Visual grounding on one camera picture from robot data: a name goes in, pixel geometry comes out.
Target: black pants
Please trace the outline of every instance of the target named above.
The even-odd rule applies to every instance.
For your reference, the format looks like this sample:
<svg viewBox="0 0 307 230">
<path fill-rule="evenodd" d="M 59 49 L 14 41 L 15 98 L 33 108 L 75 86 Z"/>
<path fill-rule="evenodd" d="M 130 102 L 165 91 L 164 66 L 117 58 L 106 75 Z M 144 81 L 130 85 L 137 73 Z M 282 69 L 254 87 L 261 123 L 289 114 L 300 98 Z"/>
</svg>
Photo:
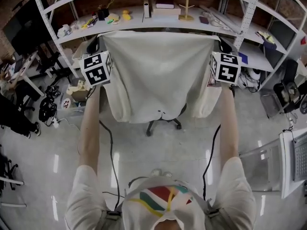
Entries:
<svg viewBox="0 0 307 230">
<path fill-rule="evenodd" d="M 27 136 L 36 131 L 36 125 L 32 124 L 26 116 L 19 112 L 17 106 L 0 94 L 0 124 L 10 127 L 12 131 Z"/>
<path fill-rule="evenodd" d="M 29 96 L 33 101 L 37 101 L 40 97 L 39 93 L 36 92 L 27 82 L 21 81 L 15 89 L 17 100 L 16 106 L 20 107 L 24 103 L 24 98 Z"/>
</svg>

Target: wooden mug tree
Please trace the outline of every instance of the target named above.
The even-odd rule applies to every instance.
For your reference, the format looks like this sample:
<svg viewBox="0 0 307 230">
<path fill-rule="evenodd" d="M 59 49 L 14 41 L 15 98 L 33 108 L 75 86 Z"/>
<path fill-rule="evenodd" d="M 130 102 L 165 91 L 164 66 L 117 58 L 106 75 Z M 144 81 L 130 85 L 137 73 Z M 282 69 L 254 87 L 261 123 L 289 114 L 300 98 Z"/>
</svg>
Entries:
<svg viewBox="0 0 307 230">
<path fill-rule="evenodd" d="M 179 19 L 181 21 L 193 21 L 194 18 L 192 16 L 188 15 L 188 10 L 189 10 L 189 8 L 194 7 L 194 5 L 189 6 L 189 0 L 186 0 L 186 5 L 183 6 L 183 5 L 180 4 L 180 6 L 185 8 L 185 15 L 180 15 Z"/>
</svg>

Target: person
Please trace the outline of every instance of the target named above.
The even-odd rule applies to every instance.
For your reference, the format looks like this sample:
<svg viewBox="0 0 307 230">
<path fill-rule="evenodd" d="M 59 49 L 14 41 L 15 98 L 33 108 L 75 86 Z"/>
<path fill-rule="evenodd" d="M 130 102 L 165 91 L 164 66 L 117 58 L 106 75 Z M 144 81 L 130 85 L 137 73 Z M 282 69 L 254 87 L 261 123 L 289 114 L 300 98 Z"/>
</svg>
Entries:
<svg viewBox="0 0 307 230">
<path fill-rule="evenodd" d="M 123 203 L 111 212 L 97 177 L 99 88 L 88 99 L 81 125 L 80 162 L 65 214 L 69 230 L 252 230 L 256 203 L 238 157 L 235 102 L 222 84 L 220 157 L 222 173 L 213 206 L 196 189 L 169 173 L 129 183 Z"/>
<path fill-rule="evenodd" d="M 22 70 L 17 74 L 13 83 L 5 78 L 5 72 L 0 70 L 0 125 L 10 127 L 12 131 L 31 137 L 31 132 L 37 136 L 41 134 L 38 122 L 31 123 L 26 116 L 18 110 L 26 94 L 26 84 L 21 84 L 14 91 Z"/>
</svg>

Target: floor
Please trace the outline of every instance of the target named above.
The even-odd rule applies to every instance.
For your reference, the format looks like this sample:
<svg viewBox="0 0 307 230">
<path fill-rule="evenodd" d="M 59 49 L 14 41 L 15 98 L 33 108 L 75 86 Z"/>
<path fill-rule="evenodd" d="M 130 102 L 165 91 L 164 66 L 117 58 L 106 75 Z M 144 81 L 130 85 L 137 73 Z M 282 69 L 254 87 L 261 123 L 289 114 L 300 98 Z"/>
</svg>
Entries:
<svg viewBox="0 0 307 230">
<path fill-rule="evenodd" d="M 273 119 L 266 117 L 257 93 L 238 90 L 235 100 L 240 151 L 266 144 L 276 139 L 282 129 L 289 127 L 284 115 Z M 38 118 L 39 103 L 34 103 L 33 121 Z M 202 194 L 202 173 L 210 157 L 221 111 L 219 103 L 204 119 L 190 118 L 187 111 L 179 117 L 182 130 L 176 130 L 172 123 L 156 122 L 153 136 L 146 137 L 147 124 L 118 123 L 105 105 L 100 118 L 113 133 L 114 163 L 121 195 L 131 179 L 147 176 L 154 168 L 172 172 L 175 178 L 194 184 Z M 68 120 L 80 127 L 82 117 Z M 0 129 L 2 149 L 13 163 L 19 164 L 17 176 L 25 182 L 15 192 L 7 187 L 2 198 L 3 202 L 27 204 L 27 208 L 0 208 L 1 218 L 11 230 L 65 229 L 63 216 L 79 159 L 79 130 L 66 121 L 62 121 L 59 128 L 41 124 L 41 130 L 41 136 L 27 139 L 8 128 Z M 207 197 L 213 200 L 221 172 L 218 139 L 219 135 L 206 175 Z M 108 133 L 101 128 L 98 177 L 102 191 L 116 193 L 109 141 Z M 104 195 L 109 207 L 113 208 L 117 198 Z M 256 193 L 255 198 L 258 209 L 256 230 L 299 230 L 307 219 L 302 187 L 284 200 L 278 195 L 261 193 Z"/>
</svg>

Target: sneaker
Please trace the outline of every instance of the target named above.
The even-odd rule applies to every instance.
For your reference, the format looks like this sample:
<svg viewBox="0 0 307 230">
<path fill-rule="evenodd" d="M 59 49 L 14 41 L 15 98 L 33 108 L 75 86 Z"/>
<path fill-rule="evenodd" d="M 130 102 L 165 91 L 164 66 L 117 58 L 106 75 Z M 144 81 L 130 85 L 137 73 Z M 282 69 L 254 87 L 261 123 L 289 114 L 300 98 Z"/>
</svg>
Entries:
<svg viewBox="0 0 307 230">
<path fill-rule="evenodd" d="M 165 176 L 165 177 L 168 177 L 168 178 L 172 178 L 173 174 L 171 172 L 165 171 L 162 176 Z"/>
<path fill-rule="evenodd" d="M 161 176 L 162 170 L 161 169 L 154 169 L 151 171 L 150 176 Z"/>
<path fill-rule="evenodd" d="M 34 131 L 34 133 L 36 133 L 37 136 L 40 135 L 40 124 L 38 122 L 35 122 L 36 125 L 36 130 Z"/>
</svg>

